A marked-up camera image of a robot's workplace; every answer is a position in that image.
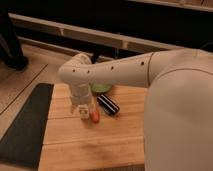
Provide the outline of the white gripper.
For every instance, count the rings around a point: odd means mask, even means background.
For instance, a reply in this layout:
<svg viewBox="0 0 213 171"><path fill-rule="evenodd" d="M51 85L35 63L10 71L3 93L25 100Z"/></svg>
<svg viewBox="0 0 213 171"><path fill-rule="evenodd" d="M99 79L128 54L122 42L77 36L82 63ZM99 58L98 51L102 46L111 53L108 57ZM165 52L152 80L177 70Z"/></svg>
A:
<svg viewBox="0 0 213 171"><path fill-rule="evenodd" d="M92 101L91 89L88 84L81 85L70 85L70 99L73 105L84 105L88 104L88 111L92 112L92 107L89 104ZM75 111L75 106L71 105L70 112L71 114Z"/></svg>

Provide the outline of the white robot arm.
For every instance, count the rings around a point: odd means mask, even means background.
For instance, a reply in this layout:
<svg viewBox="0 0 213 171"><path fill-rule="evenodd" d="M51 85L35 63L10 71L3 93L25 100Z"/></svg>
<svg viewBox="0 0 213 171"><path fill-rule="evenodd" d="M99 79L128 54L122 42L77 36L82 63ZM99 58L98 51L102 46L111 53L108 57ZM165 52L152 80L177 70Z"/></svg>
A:
<svg viewBox="0 0 213 171"><path fill-rule="evenodd" d="M213 171L213 52L177 49L93 64L77 54L60 79L76 105L90 99L90 83L146 87L146 171Z"/></svg>

